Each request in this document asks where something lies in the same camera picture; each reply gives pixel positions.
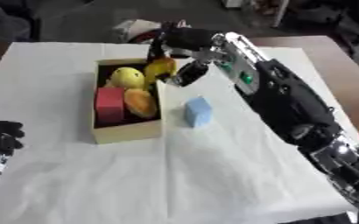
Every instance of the red block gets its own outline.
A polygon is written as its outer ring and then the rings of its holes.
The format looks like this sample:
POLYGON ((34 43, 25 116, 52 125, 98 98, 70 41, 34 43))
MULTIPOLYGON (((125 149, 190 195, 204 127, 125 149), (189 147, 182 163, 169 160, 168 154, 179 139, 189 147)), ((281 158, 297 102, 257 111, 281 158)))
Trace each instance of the red block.
POLYGON ((121 87, 100 87, 96 93, 95 109, 101 123, 123 120, 123 92, 121 87))

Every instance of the white cloth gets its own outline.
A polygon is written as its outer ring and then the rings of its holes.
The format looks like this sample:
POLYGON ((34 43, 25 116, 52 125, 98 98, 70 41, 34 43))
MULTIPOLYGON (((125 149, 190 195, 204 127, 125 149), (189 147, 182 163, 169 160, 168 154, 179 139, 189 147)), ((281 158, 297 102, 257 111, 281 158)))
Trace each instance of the white cloth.
MULTIPOLYGON (((11 46, 0 62, 0 120, 22 122, 26 138, 0 178, 0 224, 274 223, 352 208, 214 66, 190 87, 166 87, 163 137, 95 145, 88 126, 95 61, 143 58, 147 49, 11 46), (197 95, 210 102, 214 119, 191 129, 182 106, 197 95)), ((301 50, 265 50, 336 107, 359 141, 301 50)))

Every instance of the blue block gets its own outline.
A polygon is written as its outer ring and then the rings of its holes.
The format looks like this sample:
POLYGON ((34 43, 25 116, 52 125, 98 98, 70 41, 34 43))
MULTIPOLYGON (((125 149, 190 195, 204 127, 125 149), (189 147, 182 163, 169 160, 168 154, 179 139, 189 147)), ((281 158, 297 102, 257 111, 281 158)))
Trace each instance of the blue block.
POLYGON ((209 123, 212 117, 212 108, 208 102, 200 97, 194 98, 185 104, 185 120, 192 127, 199 127, 209 123))

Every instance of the open box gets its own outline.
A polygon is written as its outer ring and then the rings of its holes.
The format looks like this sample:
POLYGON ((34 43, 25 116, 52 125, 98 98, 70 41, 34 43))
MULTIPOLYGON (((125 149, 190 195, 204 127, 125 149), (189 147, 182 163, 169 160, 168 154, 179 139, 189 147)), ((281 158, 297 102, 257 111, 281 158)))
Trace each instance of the open box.
POLYGON ((106 84, 106 80, 119 67, 134 67, 143 72, 147 63, 145 59, 105 59, 97 61, 95 72, 95 88, 93 113, 91 119, 92 133, 98 144, 110 144, 121 141, 160 137, 162 134, 162 103, 165 84, 157 81, 152 85, 150 93, 155 98, 158 113, 152 119, 143 119, 133 115, 125 108, 125 119, 119 123, 100 123, 96 116, 96 90, 106 84))

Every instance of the table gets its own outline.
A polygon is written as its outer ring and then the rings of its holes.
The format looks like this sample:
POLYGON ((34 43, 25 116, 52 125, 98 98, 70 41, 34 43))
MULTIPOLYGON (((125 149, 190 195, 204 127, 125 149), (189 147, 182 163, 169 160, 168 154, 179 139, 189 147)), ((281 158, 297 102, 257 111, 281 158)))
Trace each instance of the table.
MULTIPOLYGON (((325 36, 253 38, 257 46, 303 48, 359 130, 359 66, 330 38, 325 36)), ((0 59, 8 49, 0 43, 0 59)))
MULTIPOLYGON (((147 45, 12 46, 0 67, 0 107, 4 108, 0 109, 0 119, 21 121, 30 134, 25 138, 28 145, 12 158, 13 166, 5 174, 8 177, 0 184, 0 223, 111 223, 113 219, 162 223, 157 220, 165 221, 166 216, 174 223, 250 218, 244 223, 256 223, 254 220, 265 216, 283 222, 348 209, 322 175, 258 121, 215 66, 208 78, 187 91, 173 87, 167 92, 170 100, 165 104, 171 107, 165 107, 170 118, 165 139, 99 147, 88 143, 90 130, 81 121, 90 116, 94 61, 144 57, 147 50, 147 45), (219 93, 211 91, 218 88, 219 93), (196 95, 205 96, 216 107, 214 122, 193 131, 181 126, 173 109, 196 95), (237 125, 237 117, 246 125, 237 125), (167 159, 162 155, 166 145, 170 145, 166 147, 170 152, 165 154, 167 159), (272 148, 282 150, 276 154, 271 153, 272 148), (306 178, 298 181, 292 176, 306 178), (93 185, 89 184, 91 179, 96 180, 93 185), (309 183, 312 191, 306 189, 309 183), (287 197, 286 189, 292 197, 287 197)), ((268 52, 304 77, 317 74, 301 50, 268 52), (291 61, 295 56, 302 60, 291 61)), ((327 89, 320 77, 315 78, 319 83, 316 88, 327 89)), ((325 96, 340 107, 329 92, 325 96)))

